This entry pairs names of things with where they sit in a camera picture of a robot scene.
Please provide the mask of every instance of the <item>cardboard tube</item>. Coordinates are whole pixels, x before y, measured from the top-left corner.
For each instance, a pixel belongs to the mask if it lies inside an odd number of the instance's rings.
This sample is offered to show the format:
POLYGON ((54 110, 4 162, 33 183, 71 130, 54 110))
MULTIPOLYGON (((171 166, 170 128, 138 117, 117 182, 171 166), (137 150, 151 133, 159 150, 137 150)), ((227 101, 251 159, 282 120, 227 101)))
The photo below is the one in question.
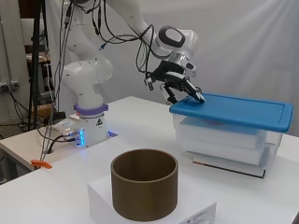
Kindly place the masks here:
POLYGON ((111 163, 113 206, 122 217, 153 221, 168 216, 178 203, 178 162, 168 153, 138 149, 111 163))

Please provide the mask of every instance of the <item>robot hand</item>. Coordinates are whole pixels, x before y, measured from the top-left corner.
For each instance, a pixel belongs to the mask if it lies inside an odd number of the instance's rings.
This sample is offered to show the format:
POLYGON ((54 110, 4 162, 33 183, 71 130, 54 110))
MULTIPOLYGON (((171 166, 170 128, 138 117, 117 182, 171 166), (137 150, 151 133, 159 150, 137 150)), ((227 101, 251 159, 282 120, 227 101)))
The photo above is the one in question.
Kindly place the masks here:
POLYGON ((177 102, 175 94, 170 90, 173 88, 177 91, 185 91, 196 101, 200 103, 205 102, 205 98, 202 95, 202 91, 198 87, 194 87, 190 82, 190 78, 185 76, 186 69, 185 67, 167 61, 161 61, 159 67, 146 78, 145 82, 149 86, 149 89, 152 91, 152 83, 155 81, 162 81, 164 83, 164 89, 168 94, 166 100, 171 104, 177 102))

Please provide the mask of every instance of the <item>metal stand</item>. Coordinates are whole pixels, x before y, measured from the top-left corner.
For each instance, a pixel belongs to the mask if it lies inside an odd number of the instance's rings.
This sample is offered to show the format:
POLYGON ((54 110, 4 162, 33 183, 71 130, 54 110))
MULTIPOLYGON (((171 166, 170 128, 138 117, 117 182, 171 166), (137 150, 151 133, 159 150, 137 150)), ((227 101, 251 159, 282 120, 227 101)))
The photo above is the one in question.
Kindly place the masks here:
POLYGON ((43 19, 45 24, 45 36, 48 46, 48 33, 46 23, 46 3, 45 0, 35 0, 35 23, 33 36, 33 54, 32 54, 32 69, 30 73, 30 97, 29 97, 29 118, 28 131, 31 129, 32 105, 34 105, 34 129, 37 128, 37 105, 38 105, 38 55, 39 55, 39 26, 40 26, 40 12, 43 12, 43 19))

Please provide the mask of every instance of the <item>orange object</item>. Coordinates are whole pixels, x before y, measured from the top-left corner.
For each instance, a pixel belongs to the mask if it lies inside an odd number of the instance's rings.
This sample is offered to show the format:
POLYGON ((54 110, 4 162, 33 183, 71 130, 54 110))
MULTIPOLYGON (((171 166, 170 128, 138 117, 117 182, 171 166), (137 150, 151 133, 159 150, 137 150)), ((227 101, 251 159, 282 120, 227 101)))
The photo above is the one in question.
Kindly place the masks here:
POLYGON ((36 160, 31 160, 31 164, 33 166, 41 166, 41 167, 45 167, 46 169, 51 169, 52 166, 50 164, 48 164, 46 161, 36 161, 36 160))

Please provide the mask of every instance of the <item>stacked storage container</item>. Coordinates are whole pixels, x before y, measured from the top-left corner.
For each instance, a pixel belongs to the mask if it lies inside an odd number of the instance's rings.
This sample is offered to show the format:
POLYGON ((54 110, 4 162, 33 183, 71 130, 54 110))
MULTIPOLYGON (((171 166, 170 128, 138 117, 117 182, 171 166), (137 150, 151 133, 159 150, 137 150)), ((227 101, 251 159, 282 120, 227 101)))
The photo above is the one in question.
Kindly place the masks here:
POLYGON ((216 94, 200 104, 187 97, 170 107, 178 145, 193 162, 264 177, 283 133, 290 128, 292 105, 216 94))

